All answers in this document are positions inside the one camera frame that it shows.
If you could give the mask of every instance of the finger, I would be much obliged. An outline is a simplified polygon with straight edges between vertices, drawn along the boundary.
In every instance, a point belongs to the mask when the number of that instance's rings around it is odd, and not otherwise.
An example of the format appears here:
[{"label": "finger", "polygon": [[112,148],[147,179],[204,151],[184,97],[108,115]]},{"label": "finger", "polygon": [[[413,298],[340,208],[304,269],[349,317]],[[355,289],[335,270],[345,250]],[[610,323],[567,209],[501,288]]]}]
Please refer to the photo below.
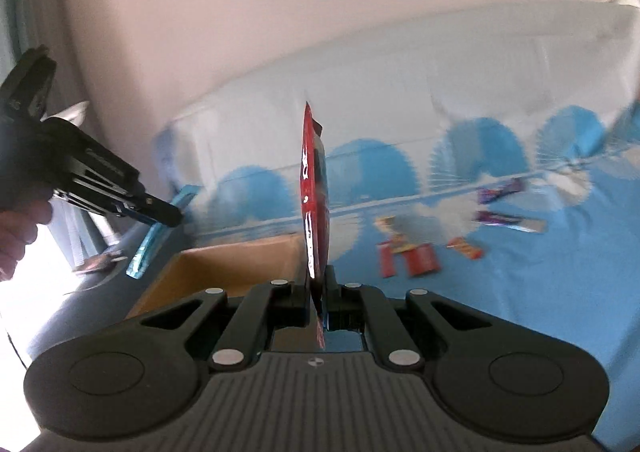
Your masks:
[{"label": "finger", "polygon": [[48,201],[40,200],[34,201],[23,209],[20,209],[21,213],[30,217],[34,223],[39,225],[48,225],[53,217],[53,208]]},{"label": "finger", "polygon": [[5,229],[0,229],[0,251],[13,258],[22,260],[24,257],[24,242]]},{"label": "finger", "polygon": [[0,226],[25,244],[31,244],[38,236],[38,226],[23,213],[9,211],[0,213]]},{"label": "finger", "polygon": [[16,264],[18,263],[14,259],[4,253],[0,253],[0,280],[13,278]]}]

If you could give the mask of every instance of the black cable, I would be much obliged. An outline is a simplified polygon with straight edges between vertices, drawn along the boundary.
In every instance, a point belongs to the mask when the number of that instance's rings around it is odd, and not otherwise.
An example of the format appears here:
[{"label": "black cable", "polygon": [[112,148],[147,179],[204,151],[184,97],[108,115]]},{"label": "black cable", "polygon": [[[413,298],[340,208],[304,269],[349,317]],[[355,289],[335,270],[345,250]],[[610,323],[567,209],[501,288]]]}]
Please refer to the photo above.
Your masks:
[{"label": "black cable", "polygon": [[23,361],[22,357],[20,356],[20,353],[18,352],[18,349],[15,347],[14,344],[14,339],[12,339],[11,335],[9,334],[9,331],[7,330],[6,326],[4,325],[4,320],[2,319],[2,313],[0,313],[0,320],[2,320],[2,329],[4,329],[4,332],[6,333],[6,337],[9,340],[9,343],[11,344],[12,348],[14,349],[14,353],[15,355],[18,357],[18,360],[20,360],[20,363],[22,364],[22,366],[24,367],[24,370],[27,370],[27,365],[25,364],[25,362]]}]

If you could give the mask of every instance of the cardboard box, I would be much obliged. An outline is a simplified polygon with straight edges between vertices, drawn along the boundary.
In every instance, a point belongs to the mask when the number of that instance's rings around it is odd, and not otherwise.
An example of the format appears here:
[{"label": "cardboard box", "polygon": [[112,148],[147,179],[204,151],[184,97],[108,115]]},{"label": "cardboard box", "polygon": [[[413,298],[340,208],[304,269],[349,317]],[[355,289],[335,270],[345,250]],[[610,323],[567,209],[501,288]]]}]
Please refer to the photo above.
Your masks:
[{"label": "cardboard box", "polygon": [[305,266],[305,241],[301,233],[188,249],[169,261],[127,318],[210,287],[220,287],[229,297],[238,297],[256,284],[276,278],[304,283]]}]

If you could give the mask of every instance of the hand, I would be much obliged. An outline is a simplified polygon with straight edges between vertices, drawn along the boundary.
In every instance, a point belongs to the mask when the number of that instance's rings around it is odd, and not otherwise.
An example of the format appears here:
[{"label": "hand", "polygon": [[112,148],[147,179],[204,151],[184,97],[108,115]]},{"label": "hand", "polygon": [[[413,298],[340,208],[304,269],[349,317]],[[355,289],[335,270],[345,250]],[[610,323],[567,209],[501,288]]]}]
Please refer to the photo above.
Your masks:
[{"label": "hand", "polygon": [[51,221],[51,193],[29,202],[26,207],[0,212],[0,281],[14,276],[15,266],[24,257],[27,244],[38,236],[38,226]]}]

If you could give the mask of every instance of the ribbed gray surface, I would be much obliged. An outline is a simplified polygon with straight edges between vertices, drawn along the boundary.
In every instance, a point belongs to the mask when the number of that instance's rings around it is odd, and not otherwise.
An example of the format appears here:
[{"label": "ribbed gray surface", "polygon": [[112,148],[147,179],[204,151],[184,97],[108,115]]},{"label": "ribbed gray surface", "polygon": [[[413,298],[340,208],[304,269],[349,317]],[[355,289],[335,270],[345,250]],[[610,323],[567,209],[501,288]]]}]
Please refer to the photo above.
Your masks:
[{"label": "ribbed gray surface", "polygon": [[[324,363],[313,367],[311,358]],[[183,416],[114,443],[43,432],[24,452],[415,451],[596,452],[590,438],[503,444],[453,421],[413,374],[379,368],[369,353],[264,353],[248,371],[217,374]]]}]

